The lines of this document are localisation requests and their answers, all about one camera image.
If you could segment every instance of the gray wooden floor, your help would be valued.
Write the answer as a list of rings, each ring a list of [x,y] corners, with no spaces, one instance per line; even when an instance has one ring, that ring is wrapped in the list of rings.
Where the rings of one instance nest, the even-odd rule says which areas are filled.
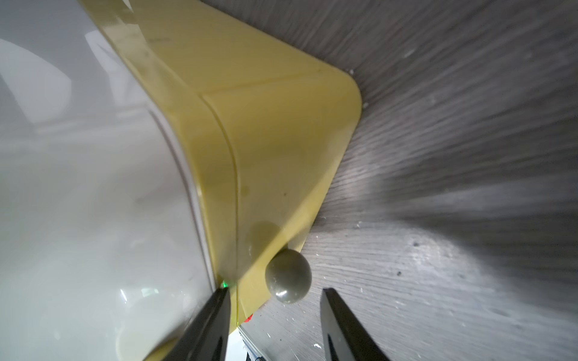
[[[392,360],[578,359],[576,1],[206,0],[369,103],[303,249],[307,298],[245,333],[322,360],[334,287]]]

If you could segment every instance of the gray ball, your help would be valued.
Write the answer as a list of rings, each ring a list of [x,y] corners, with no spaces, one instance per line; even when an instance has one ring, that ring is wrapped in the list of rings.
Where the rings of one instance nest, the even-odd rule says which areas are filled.
[[[281,250],[267,265],[265,282],[277,300],[295,303],[305,297],[311,287],[311,267],[299,252]]]

